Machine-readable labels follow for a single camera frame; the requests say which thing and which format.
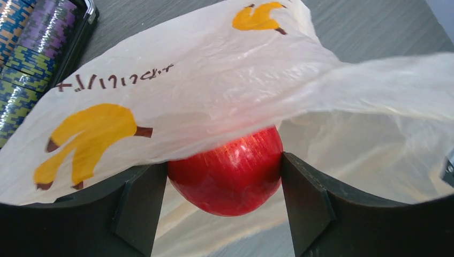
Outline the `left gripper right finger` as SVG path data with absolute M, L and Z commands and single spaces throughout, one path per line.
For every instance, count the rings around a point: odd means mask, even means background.
M 453 256 L 453 196 L 405 204 L 366 193 L 283 153 L 295 256 Z

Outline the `red fake apple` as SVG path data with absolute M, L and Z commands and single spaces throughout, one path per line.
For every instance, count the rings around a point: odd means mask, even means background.
M 190 203 L 217 216 L 262 206 L 281 185 L 283 144 L 275 126 L 184 160 L 167 163 L 168 178 Z

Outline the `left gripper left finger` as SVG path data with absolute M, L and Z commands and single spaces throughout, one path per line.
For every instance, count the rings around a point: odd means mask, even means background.
M 1 205 L 1 256 L 151 256 L 167 166 L 132 167 L 54 203 Z

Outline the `black poker chip case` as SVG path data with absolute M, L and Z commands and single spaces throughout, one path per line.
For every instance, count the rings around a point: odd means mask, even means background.
M 97 24 L 93 1 L 1 1 L 1 144 L 75 68 Z

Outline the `translucent plastic bag banana print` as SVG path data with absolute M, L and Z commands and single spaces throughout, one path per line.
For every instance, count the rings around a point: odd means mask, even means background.
M 275 126 L 283 153 L 405 204 L 453 196 L 453 43 L 424 1 L 222 1 L 117 43 L 1 150 L 1 205 Z M 167 182 L 151 256 L 295 256 L 281 185 L 214 216 Z

